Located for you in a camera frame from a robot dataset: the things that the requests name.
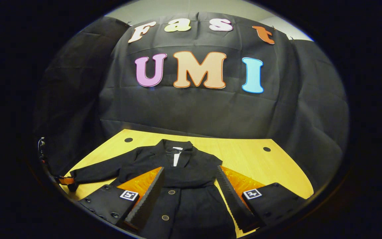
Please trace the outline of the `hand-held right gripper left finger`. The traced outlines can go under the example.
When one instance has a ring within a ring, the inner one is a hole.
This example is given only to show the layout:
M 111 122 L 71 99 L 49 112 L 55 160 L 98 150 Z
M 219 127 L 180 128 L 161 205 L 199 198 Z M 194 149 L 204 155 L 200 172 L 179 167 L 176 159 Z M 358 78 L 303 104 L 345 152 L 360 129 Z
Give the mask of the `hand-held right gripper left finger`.
M 145 226 L 164 180 L 165 168 L 158 167 L 119 186 L 104 185 L 79 203 L 117 227 L 138 232 Z

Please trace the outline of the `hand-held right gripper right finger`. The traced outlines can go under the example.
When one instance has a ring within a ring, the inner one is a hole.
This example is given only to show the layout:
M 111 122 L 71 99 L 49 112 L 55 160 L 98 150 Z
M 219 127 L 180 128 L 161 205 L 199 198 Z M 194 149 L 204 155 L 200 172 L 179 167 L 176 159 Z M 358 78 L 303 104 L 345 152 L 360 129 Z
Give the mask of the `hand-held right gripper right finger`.
M 280 183 L 264 185 L 221 165 L 216 178 L 233 219 L 244 233 L 278 224 L 306 201 Z

